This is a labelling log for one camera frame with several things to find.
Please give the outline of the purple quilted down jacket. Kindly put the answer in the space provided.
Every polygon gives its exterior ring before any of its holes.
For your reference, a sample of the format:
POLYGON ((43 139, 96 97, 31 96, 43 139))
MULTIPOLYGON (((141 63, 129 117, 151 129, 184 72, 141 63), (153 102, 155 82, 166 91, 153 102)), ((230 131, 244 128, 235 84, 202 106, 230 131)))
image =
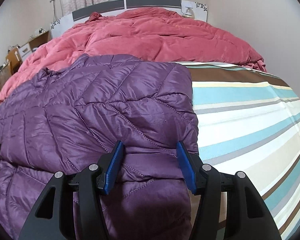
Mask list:
POLYGON ((131 55, 41 69, 0 104, 0 224, 17 239, 55 172, 74 174, 123 142, 102 211, 111 239, 188 239, 191 204, 176 156, 198 152, 189 70, 131 55))

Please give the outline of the striped bed sheet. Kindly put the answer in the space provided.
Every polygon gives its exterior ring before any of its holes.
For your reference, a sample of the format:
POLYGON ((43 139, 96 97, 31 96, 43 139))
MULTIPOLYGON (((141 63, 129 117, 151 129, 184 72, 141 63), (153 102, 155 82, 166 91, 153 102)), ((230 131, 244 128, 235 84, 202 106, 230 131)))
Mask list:
POLYGON ((198 147, 218 171, 243 171, 283 239, 300 229, 300 98, 279 77, 220 62, 188 62, 198 147))

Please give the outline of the wooden desk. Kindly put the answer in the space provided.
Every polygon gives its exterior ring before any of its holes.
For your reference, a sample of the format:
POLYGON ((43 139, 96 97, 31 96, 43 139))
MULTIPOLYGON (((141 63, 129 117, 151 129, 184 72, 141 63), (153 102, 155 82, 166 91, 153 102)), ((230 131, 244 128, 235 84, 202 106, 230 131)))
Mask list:
POLYGON ((11 76, 12 76, 12 72, 11 72, 10 64, 6 65, 5 67, 2 67, 0 71, 0 91, 2 90, 4 84, 11 76))

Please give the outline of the wooden chair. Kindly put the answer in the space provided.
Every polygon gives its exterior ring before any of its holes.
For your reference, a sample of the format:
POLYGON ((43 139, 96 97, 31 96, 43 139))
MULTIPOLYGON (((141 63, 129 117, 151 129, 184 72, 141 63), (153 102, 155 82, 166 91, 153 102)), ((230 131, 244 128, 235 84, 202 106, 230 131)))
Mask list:
POLYGON ((19 54, 19 49, 17 47, 14 47, 8 52, 6 61, 8 63, 11 74, 15 74, 23 62, 19 54))

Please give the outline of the red pink quilted duvet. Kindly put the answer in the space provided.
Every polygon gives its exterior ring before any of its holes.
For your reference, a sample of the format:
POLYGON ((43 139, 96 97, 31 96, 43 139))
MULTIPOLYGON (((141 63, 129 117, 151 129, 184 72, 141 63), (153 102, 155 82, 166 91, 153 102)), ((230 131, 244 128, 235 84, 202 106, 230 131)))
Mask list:
POLYGON ((250 44, 204 21, 156 7, 116 16, 94 12, 86 22, 32 53, 4 84, 0 102, 41 69, 61 70, 83 54, 129 54, 156 62, 225 62, 266 71, 263 57, 250 44))

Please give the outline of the bedside lamp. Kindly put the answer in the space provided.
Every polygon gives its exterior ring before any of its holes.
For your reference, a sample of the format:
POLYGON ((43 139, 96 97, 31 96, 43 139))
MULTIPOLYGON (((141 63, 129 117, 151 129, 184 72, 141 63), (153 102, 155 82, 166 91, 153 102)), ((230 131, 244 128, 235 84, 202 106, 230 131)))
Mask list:
POLYGON ((184 18, 195 19, 195 14, 192 5, 183 5, 181 7, 181 13, 184 18))

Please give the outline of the white grey bed headboard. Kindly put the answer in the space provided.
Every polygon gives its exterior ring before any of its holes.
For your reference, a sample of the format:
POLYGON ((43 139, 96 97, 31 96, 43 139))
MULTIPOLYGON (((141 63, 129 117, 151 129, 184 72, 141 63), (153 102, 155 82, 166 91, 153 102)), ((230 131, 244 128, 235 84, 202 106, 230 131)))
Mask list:
POLYGON ((51 36, 60 37, 76 23, 84 23, 93 12, 98 12, 102 16, 116 16, 126 10, 146 7, 159 7, 175 11, 182 16, 181 7, 192 5, 195 20, 207 21, 208 6, 203 3, 187 0, 114 0, 102 2, 88 7, 78 9, 50 24, 51 36))

